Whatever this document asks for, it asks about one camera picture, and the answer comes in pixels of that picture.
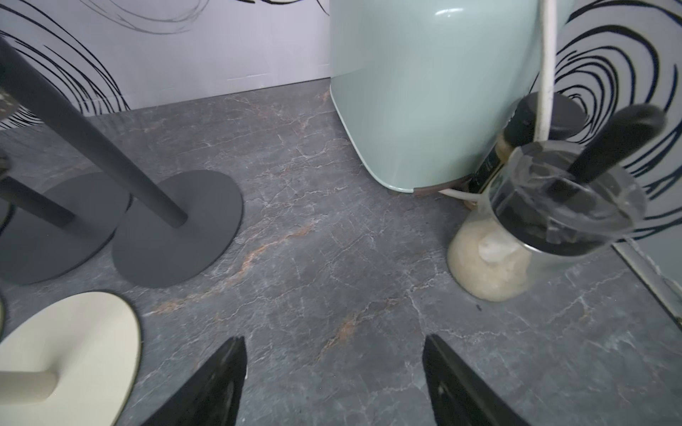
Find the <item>dark grey rack stand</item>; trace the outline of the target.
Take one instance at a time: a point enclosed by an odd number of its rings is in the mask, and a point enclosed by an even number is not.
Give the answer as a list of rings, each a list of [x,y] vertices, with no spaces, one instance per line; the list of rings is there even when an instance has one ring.
[[[1,69],[1,85],[14,99],[133,196],[112,248],[115,269],[128,282],[168,288],[224,254],[243,220],[243,196],[234,179],[192,170],[155,184],[6,41]]]
[[[101,172],[73,177],[46,193],[5,177],[1,199],[15,207],[1,233],[1,278],[20,285],[81,266],[111,240],[131,205],[131,195]]]

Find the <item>cream rack stand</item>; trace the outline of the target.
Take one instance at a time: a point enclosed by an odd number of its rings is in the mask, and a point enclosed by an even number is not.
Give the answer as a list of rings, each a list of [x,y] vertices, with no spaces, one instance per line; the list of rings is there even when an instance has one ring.
[[[119,296],[58,301],[1,342],[3,425],[113,425],[141,355],[137,315]]]

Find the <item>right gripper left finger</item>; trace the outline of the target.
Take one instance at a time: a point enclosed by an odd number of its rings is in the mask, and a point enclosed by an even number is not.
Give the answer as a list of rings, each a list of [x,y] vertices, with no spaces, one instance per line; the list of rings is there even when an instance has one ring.
[[[145,424],[235,425],[247,362],[245,339],[229,338]]]

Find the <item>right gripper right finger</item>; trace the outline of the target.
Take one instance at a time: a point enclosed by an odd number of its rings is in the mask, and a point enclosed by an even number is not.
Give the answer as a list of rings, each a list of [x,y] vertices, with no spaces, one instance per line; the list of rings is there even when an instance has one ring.
[[[438,335],[426,337],[422,363],[438,426],[529,426]]]

